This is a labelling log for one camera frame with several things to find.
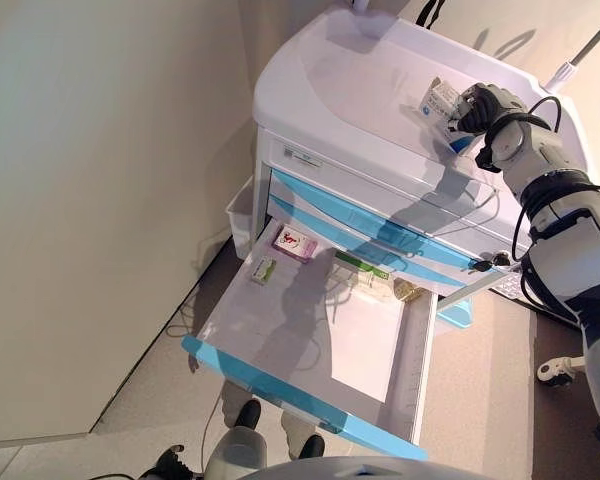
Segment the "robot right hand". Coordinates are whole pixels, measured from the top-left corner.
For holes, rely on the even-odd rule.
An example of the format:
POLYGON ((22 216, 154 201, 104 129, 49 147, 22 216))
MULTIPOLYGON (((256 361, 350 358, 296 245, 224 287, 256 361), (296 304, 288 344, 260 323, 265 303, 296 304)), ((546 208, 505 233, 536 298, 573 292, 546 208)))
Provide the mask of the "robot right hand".
POLYGON ((507 89, 476 83, 460 94, 448 120, 448 129, 480 135, 505 114, 525 111, 523 101, 507 89))

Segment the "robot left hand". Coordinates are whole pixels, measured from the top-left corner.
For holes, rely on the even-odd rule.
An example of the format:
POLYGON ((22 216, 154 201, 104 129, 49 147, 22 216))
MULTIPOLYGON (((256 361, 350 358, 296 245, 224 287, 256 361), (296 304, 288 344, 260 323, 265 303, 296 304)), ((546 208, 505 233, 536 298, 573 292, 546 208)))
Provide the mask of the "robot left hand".
POLYGON ((140 479, 161 480, 194 480, 203 479, 200 472, 192 471, 181 461, 179 455, 185 450, 182 444, 168 447, 157 459, 155 464, 140 475, 140 479))

